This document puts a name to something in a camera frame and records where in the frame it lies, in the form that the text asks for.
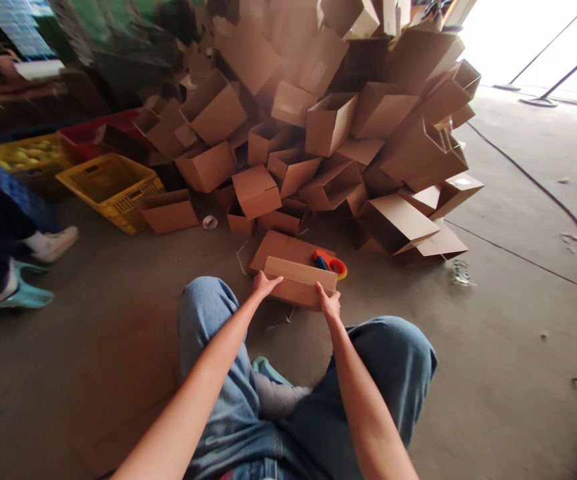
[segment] gray floor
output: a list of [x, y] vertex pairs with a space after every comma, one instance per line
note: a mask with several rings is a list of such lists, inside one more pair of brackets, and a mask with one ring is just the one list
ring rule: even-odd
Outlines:
[[[538, 109], [516, 98], [480, 89], [473, 124], [577, 214], [577, 107]], [[577, 282], [577, 244], [573, 253], [559, 235], [577, 233], [572, 222], [470, 127], [456, 136], [486, 188], [448, 219]], [[563, 177], [569, 184], [557, 183]], [[99, 339], [137, 317], [172, 318], [196, 276], [222, 277], [240, 298], [249, 288], [235, 255], [245, 240], [224, 222], [214, 231], [128, 238], [78, 201], [62, 214], [82, 238], [39, 281], [56, 292], [55, 302], [18, 317], [0, 314], [0, 479], [92, 478], [69, 432], [83, 362]], [[307, 239], [348, 265], [339, 285], [345, 323], [400, 315], [437, 350], [440, 366], [411, 449], [420, 478], [573, 478], [577, 285], [455, 231], [470, 247], [464, 259], [476, 287], [453, 285], [447, 267], [401, 269], [358, 253], [340, 229], [323, 224]], [[242, 257], [254, 248], [250, 241]], [[248, 346], [252, 358], [268, 357], [301, 385], [317, 382], [331, 353], [319, 315], [298, 312], [285, 324], [273, 303], [254, 319]]]

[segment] jeans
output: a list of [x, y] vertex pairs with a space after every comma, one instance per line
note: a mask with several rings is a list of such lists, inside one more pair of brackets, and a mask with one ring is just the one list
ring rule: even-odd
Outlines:
[[[213, 335], [239, 308], [220, 279], [200, 277], [181, 300], [178, 326], [185, 379]], [[437, 366], [424, 334], [398, 317], [348, 328], [408, 448]], [[243, 343], [222, 386], [185, 479], [361, 478], [335, 369], [284, 421], [260, 420], [260, 401]]]

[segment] plastic crate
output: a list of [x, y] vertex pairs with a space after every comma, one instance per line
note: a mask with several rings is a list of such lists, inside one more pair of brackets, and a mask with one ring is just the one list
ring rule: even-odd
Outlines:
[[57, 178], [129, 235], [147, 226], [139, 212], [144, 198], [165, 191], [153, 170], [116, 153], [70, 168]]
[[0, 190], [16, 202], [20, 209], [35, 222], [40, 232], [55, 233], [62, 230], [57, 220], [55, 207], [20, 183], [2, 167], [0, 167]]
[[[3, 143], [0, 145], [0, 161], [5, 161], [9, 154], [16, 148], [28, 148], [30, 145], [50, 141], [52, 145], [60, 146], [59, 136], [56, 133], [41, 135], [39, 137]], [[59, 150], [59, 155], [50, 160], [41, 161], [20, 168], [11, 168], [11, 173], [24, 185], [32, 188], [36, 193], [50, 200], [60, 200], [69, 194], [69, 190], [55, 178], [56, 173], [67, 170], [72, 164], [67, 160], [64, 152]]]
[[108, 150], [104, 147], [94, 143], [97, 129], [106, 123], [113, 125], [127, 135], [140, 140], [150, 149], [153, 149], [151, 142], [133, 125], [133, 120], [137, 118], [137, 115], [139, 115], [138, 110], [126, 110], [89, 122], [80, 123], [79, 125], [60, 129], [58, 133], [68, 145], [70, 152], [73, 153], [72, 160], [78, 164], [108, 153]]

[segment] white sneaker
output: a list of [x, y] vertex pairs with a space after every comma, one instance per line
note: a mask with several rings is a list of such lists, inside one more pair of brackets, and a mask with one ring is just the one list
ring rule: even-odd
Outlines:
[[45, 233], [47, 248], [45, 251], [32, 253], [31, 256], [44, 263], [53, 263], [72, 246], [80, 236], [77, 227], [68, 227], [58, 233]]

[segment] red plastic crate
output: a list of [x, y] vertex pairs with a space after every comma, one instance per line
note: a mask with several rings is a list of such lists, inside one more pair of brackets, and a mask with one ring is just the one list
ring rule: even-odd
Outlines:
[[126, 134], [138, 139], [149, 149], [155, 150], [151, 142], [133, 125], [133, 120], [139, 115], [139, 110], [126, 110], [120, 113], [114, 113], [106, 117], [99, 117], [85, 123], [79, 123], [72, 127], [60, 129], [57, 132], [62, 140], [70, 147], [69, 152], [75, 156], [76, 164], [84, 163], [88, 160], [100, 157], [108, 151], [101, 145], [94, 144], [97, 129], [102, 125], [109, 123], [120, 129]]

